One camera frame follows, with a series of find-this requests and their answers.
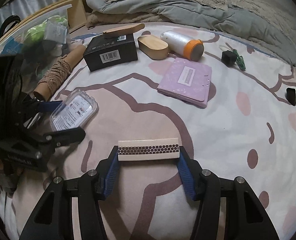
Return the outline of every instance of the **orange band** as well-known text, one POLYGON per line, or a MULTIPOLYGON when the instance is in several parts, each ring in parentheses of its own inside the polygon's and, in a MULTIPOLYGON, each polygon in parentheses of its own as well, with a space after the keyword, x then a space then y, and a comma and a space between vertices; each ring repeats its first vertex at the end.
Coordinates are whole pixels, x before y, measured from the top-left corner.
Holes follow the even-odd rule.
POLYGON ((191 60, 190 55, 193 50, 193 48, 198 45, 198 44, 203 44, 201 40, 191 40, 189 41, 186 46, 184 47, 184 57, 191 60))

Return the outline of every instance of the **purple folder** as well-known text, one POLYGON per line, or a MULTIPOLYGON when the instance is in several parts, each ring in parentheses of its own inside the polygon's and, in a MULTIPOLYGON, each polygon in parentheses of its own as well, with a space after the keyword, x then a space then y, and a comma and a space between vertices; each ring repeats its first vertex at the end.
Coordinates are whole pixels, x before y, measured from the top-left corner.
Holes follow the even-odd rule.
POLYGON ((211 67, 176 58, 161 80, 159 93, 206 107, 211 81, 211 67))

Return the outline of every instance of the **green clip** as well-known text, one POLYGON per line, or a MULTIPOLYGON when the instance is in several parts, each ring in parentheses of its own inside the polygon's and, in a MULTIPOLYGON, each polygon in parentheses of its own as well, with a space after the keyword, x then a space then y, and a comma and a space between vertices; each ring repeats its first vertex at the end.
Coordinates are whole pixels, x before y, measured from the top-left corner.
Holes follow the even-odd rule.
POLYGON ((240 68, 240 70, 245 71, 246 70, 246 65, 244 64, 243 57, 239 56, 236 49, 233 49, 232 52, 237 55, 236 63, 238 65, 238 67, 240 68))

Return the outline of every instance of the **bed sheet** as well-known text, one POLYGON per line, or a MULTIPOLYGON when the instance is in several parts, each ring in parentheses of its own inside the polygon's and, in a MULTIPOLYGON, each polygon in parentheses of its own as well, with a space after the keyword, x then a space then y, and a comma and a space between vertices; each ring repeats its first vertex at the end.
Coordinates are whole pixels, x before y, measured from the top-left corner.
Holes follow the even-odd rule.
MULTIPOLYGON (((178 137, 190 157, 217 176, 243 176, 270 216, 280 240, 296 231, 296 106, 285 99, 296 88, 296 69, 217 33, 174 26, 146 26, 141 34, 175 30, 204 41, 200 62, 212 68, 207 108, 201 109, 157 92, 175 56, 154 61, 137 49, 138 61, 90 72, 85 61, 57 91, 64 99, 75 88, 99 105, 75 147, 61 147, 49 172, 26 170, 13 196, 6 198, 5 225, 18 239, 55 176, 72 179, 107 158, 118 140, 178 137), (221 63, 222 50, 237 49, 246 72, 221 63)), ((122 163, 112 195, 100 202, 109 239, 189 239, 199 203, 189 201, 173 160, 122 163)), ((75 239, 80 239, 73 202, 75 239)), ((220 221, 222 234, 224 222, 220 221)))

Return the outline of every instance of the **metal screw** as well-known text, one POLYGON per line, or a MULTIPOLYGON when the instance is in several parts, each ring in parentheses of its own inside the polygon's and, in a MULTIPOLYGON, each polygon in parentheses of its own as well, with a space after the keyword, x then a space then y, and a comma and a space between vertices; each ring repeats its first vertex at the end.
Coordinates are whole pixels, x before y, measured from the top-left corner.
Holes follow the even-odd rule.
POLYGON ((242 184, 242 183, 244 183, 244 178, 243 178, 243 177, 238 177, 238 178, 237 178, 237 181, 238 181, 240 184, 242 184))
POLYGON ((42 153, 41 153, 41 152, 37 152, 37 153, 36 153, 36 158, 37 158, 37 159, 40 159, 41 157, 42 157, 42 153))
POLYGON ((211 174, 211 171, 210 170, 202 170, 201 173, 205 176, 209 176, 211 174))
POLYGON ((61 182, 61 177, 56 177, 56 178, 54 179, 54 182, 55 182, 56 184, 58 184, 59 182, 61 182))
POLYGON ((95 176, 97 174, 96 170, 90 170, 87 172, 89 176, 95 176))

